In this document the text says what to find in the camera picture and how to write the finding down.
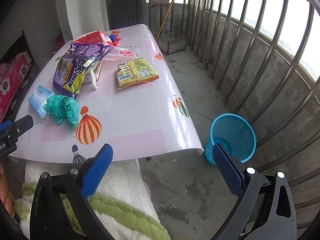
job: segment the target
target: yellow stick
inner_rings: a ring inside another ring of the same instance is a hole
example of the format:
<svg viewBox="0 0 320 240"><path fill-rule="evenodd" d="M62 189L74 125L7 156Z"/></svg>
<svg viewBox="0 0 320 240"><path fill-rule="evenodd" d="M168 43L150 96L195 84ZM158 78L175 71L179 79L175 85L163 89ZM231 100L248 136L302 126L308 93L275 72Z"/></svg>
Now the yellow stick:
<svg viewBox="0 0 320 240"><path fill-rule="evenodd" d="M170 9L171 9L171 7L172 7L173 1L174 1L174 0L171 1L169 7L167 8L167 11L165 12L165 15L164 15L163 21L162 21L162 23L161 23L160 29L159 29L159 31L158 31L158 33L157 33L156 41L159 39L160 32L161 32L161 30L162 30L162 28L163 28L164 22L165 22L168 14L169 14L169 11L170 11Z"/></svg>

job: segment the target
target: barcode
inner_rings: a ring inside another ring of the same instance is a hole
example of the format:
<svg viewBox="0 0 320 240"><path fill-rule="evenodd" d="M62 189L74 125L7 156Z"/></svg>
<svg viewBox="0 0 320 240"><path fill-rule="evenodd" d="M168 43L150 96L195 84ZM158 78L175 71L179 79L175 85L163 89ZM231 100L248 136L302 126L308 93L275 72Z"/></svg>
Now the barcode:
<svg viewBox="0 0 320 240"><path fill-rule="evenodd" d="M125 76L120 77L120 81L124 80L124 79L127 79L127 78L130 78L130 77L131 77L131 74L129 73L129 74L125 75Z"/></svg>

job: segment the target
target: green plastic bag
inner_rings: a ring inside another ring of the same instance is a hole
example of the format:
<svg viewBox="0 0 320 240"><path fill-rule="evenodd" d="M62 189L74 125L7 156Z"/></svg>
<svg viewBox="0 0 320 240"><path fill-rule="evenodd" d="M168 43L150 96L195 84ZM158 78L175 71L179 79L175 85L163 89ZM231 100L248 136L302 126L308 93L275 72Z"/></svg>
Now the green plastic bag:
<svg viewBox="0 0 320 240"><path fill-rule="evenodd" d="M47 99L43 109L55 118L57 124L62 123L65 118L71 127L77 127L79 124L80 107L73 98L54 95Z"/></svg>

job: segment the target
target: orange striped balloon print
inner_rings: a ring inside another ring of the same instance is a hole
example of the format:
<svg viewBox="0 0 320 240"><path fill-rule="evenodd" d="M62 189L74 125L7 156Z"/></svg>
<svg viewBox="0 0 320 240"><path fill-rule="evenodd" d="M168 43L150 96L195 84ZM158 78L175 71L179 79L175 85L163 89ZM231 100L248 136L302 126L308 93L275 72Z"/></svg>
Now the orange striped balloon print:
<svg viewBox="0 0 320 240"><path fill-rule="evenodd" d="M173 106L174 106L175 108L179 108L179 106L180 106L180 101L179 101L179 99L177 98L176 95L173 95L173 96L174 96Z"/></svg>
<svg viewBox="0 0 320 240"><path fill-rule="evenodd" d="M88 115L89 109L87 106L81 108L80 114L82 119L76 130L76 139L81 144L91 144L96 141L102 131L102 126L99 120L91 115Z"/></svg>
<svg viewBox="0 0 320 240"><path fill-rule="evenodd" d="M164 60L164 57L163 57L160 53L156 54L156 55L155 55L155 58L156 58L157 60Z"/></svg>

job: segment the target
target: metal screw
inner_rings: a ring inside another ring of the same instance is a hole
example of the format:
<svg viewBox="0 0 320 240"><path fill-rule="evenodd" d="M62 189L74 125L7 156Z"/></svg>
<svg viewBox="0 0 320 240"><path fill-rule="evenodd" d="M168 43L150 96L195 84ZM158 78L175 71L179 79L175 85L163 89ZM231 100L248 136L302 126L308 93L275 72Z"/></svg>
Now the metal screw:
<svg viewBox="0 0 320 240"><path fill-rule="evenodd" d="M256 171L254 168L249 167L249 168L247 168L247 172L250 174L255 174Z"/></svg>
<svg viewBox="0 0 320 240"><path fill-rule="evenodd" d="M283 172L281 172L281 171L279 171L279 172L277 173L277 175L278 175L278 177L280 177L281 179L283 179L283 178L284 178L284 173L283 173Z"/></svg>
<svg viewBox="0 0 320 240"><path fill-rule="evenodd" d="M70 170L70 174L76 175L78 173L78 171L79 170L77 168L73 168L73 169Z"/></svg>
<svg viewBox="0 0 320 240"><path fill-rule="evenodd" d="M47 172L44 172L41 174L41 179L45 179L46 177L48 177L48 173Z"/></svg>

